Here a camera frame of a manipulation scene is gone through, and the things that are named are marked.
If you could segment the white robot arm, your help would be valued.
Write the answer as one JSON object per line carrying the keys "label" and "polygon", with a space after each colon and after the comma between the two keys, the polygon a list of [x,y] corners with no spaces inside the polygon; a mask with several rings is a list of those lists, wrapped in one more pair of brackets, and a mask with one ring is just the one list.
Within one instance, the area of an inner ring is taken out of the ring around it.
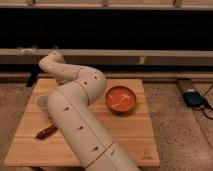
{"label": "white robot arm", "polygon": [[39,66],[61,82],[48,96],[48,112],[85,171],[140,171],[88,108],[106,90],[104,74],[66,64],[57,51],[42,58]]}

